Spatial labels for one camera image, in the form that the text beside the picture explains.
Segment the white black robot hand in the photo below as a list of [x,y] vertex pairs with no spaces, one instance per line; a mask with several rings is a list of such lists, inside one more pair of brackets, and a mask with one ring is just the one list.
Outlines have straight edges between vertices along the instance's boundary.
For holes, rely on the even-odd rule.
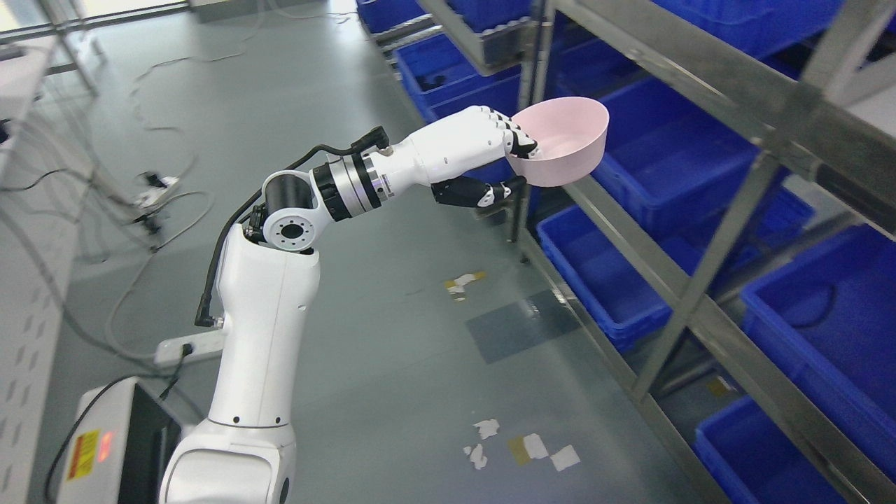
[[490,184],[465,174],[507,156],[539,155],[538,142],[511,118],[489,106],[468,106],[407,135],[390,154],[374,152],[369,159],[394,197],[413,185],[428,186],[439,204],[487,208],[511,197],[524,179]]

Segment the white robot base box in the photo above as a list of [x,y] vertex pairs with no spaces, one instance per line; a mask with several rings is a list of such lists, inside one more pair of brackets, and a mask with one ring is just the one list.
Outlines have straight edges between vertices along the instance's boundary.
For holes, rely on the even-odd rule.
[[157,503],[183,424],[140,377],[81,396],[57,503]]

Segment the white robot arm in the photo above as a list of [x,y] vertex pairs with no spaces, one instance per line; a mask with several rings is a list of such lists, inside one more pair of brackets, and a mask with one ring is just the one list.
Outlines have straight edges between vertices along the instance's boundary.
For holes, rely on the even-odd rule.
[[308,172],[272,173],[250,197],[260,239],[234,220],[218,240],[197,324],[224,342],[210,412],[180,440],[160,503],[281,503],[295,479],[295,368],[320,283],[314,242],[331,223],[380,207],[428,181],[395,148],[331,153]]

